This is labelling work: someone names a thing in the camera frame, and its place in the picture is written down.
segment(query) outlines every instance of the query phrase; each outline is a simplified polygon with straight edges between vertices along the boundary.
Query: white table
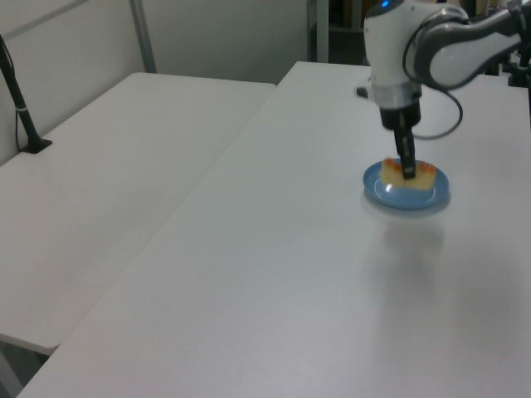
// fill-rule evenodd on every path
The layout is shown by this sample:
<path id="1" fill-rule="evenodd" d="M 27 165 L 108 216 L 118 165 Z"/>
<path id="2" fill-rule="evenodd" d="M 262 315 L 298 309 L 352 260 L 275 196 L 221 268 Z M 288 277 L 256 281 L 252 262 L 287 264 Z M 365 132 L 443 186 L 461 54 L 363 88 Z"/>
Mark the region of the white table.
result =
<path id="1" fill-rule="evenodd" d="M 0 167 L 0 340 L 53 352 L 274 88 L 131 75 Z"/>
<path id="2" fill-rule="evenodd" d="M 408 215 L 363 195 L 367 75 L 297 64 L 20 397 L 531 396 L 527 92 L 456 92 L 417 143 L 451 201 Z"/>

